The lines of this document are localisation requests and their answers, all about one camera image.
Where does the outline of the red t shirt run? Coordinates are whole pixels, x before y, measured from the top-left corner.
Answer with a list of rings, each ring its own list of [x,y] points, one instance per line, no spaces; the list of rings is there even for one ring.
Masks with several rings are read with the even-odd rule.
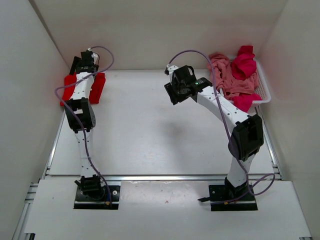
[[[89,72],[69,74],[64,78],[64,86],[74,84],[87,75],[90,75]],[[63,90],[62,100],[67,102],[69,100],[88,99],[90,104],[98,104],[105,82],[106,77],[104,73],[91,75],[76,85],[66,87]]]

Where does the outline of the magenta t shirt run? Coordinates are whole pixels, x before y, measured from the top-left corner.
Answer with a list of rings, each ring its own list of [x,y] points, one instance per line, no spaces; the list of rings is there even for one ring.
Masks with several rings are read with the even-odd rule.
[[[249,78],[257,71],[255,61],[254,47],[252,45],[243,45],[239,48],[236,58],[231,63],[232,75],[241,80]],[[244,112],[248,112],[254,101],[260,101],[259,94],[240,94],[232,98],[233,104]]]

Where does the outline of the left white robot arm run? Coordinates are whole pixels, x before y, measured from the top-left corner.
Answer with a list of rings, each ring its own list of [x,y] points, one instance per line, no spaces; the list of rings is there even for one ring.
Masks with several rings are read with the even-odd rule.
[[[81,57],[74,57],[70,74],[64,80],[67,88],[62,99],[65,101],[67,122],[75,134],[81,160],[80,180],[75,183],[83,195],[97,201],[103,198],[105,188],[89,154],[93,147],[93,128],[96,126],[89,98],[95,81],[92,73],[98,70],[98,55],[90,50],[83,51],[80,55]]]

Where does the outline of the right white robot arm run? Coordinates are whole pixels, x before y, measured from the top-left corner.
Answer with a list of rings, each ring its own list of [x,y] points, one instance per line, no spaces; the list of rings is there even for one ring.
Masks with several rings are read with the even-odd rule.
[[[191,66],[167,65],[164,73],[169,76],[165,89],[173,105],[192,98],[226,124],[230,140],[228,149],[232,155],[230,170],[225,178],[224,193],[230,200],[238,199],[247,185],[246,174],[252,161],[264,143],[262,119],[257,115],[236,108],[206,78],[196,78]]]

